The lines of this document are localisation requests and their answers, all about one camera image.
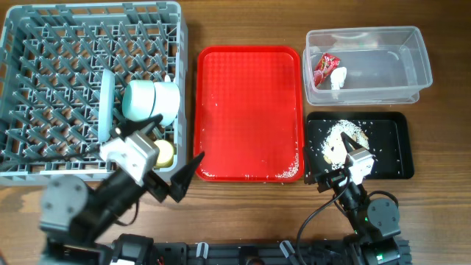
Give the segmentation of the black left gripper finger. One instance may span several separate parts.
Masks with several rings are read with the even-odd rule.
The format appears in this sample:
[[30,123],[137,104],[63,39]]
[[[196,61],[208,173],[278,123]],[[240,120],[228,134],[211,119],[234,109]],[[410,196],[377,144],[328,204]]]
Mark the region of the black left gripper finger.
[[150,117],[143,121],[132,121],[127,119],[125,122],[120,123],[116,127],[110,130],[110,136],[112,138],[125,139],[131,136],[136,131],[141,131],[144,135],[148,135],[156,126],[160,124],[163,116],[157,114],[156,116]]
[[182,167],[171,177],[169,196],[175,202],[180,202],[187,194],[191,180],[204,156],[204,152],[199,153],[195,158],[189,161],[186,165],[184,165],[184,167]]

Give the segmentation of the leftover rice and food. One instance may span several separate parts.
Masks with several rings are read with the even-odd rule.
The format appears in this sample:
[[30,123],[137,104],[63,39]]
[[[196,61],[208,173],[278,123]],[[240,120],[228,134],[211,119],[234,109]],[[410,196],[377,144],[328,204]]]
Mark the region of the leftover rice and food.
[[321,147],[322,158],[326,162],[324,173],[341,168],[347,156],[347,150],[341,139],[341,134],[346,133],[356,143],[366,149],[369,148],[369,139],[365,132],[356,124],[347,120],[340,120],[334,123],[327,131],[327,137]]

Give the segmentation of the light blue plate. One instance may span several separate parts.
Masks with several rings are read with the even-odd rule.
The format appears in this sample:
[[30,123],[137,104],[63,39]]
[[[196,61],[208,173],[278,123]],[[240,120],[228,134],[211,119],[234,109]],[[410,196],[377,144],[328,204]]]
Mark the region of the light blue plate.
[[113,121],[115,77],[113,72],[105,69],[102,75],[99,97],[98,142],[106,142],[110,138]]

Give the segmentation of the yellow plastic cup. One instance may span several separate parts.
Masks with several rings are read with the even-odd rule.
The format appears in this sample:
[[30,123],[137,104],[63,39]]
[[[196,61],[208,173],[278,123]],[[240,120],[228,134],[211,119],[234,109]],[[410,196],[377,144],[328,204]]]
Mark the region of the yellow plastic cup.
[[166,140],[156,140],[154,144],[159,149],[159,155],[155,166],[157,168],[168,168],[173,164],[175,149],[173,144]]

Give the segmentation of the mint green bowl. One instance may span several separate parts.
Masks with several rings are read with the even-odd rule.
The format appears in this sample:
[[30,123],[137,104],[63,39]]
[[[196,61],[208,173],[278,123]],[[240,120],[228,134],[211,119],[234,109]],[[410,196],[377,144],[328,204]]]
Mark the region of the mint green bowl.
[[134,79],[125,88],[122,113],[131,121],[148,119],[155,105],[155,87],[150,80]]

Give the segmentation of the light blue bowl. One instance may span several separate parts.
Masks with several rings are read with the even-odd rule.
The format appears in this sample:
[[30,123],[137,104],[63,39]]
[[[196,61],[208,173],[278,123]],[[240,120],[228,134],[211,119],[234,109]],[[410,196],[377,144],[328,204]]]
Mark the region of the light blue bowl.
[[164,81],[154,82],[153,88],[155,92],[154,105],[151,117],[161,115],[162,120],[160,126],[169,126],[176,118],[180,108],[180,89],[175,82],[171,81],[171,77],[166,75]]

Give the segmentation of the white tissue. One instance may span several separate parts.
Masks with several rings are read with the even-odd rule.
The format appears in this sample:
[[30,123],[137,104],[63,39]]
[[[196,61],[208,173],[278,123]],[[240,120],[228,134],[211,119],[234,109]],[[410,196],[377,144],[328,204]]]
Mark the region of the white tissue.
[[332,71],[330,74],[330,88],[332,90],[340,90],[344,86],[347,77],[347,69],[339,67]]

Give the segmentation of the red strawberry cake wrapper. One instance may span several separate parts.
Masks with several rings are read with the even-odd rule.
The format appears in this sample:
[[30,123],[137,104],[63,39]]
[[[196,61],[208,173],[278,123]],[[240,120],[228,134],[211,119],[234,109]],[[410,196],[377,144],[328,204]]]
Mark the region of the red strawberry cake wrapper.
[[340,62],[341,60],[338,57],[324,53],[316,64],[313,72],[314,86],[317,87],[321,85],[327,77],[330,76],[336,68],[338,68]]

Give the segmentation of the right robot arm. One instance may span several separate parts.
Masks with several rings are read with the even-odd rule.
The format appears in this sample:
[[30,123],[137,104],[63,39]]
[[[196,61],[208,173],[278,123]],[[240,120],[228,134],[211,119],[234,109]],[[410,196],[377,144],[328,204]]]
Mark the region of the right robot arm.
[[340,134],[347,152],[344,165],[305,183],[318,185],[318,191],[333,190],[333,197],[316,209],[301,225],[296,244],[308,223],[334,204],[347,217],[354,234],[343,240],[344,254],[352,264],[399,264],[403,257],[394,239],[400,234],[397,198],[386,191],[367,193],[362,182],[372,171],[374,155],[348,134]]

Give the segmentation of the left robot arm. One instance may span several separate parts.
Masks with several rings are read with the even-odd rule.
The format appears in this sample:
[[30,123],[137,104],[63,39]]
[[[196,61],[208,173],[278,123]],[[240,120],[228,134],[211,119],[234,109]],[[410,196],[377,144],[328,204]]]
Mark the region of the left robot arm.
[[149,134],[162,119],[128,120],[110,130],[99,155],[118,168],[97,188],[75,176],[47,185],[40,202],[40,229],[46,234],[41,264],[161,264],[152,238],[123,234],[111,245],[96,240],[112,225],[122,225],[120,217],[138,208],[146,193],[158,202],[185,197],[205,155],[199,153],[168,182],[159,177],[154,167],[160,150]]

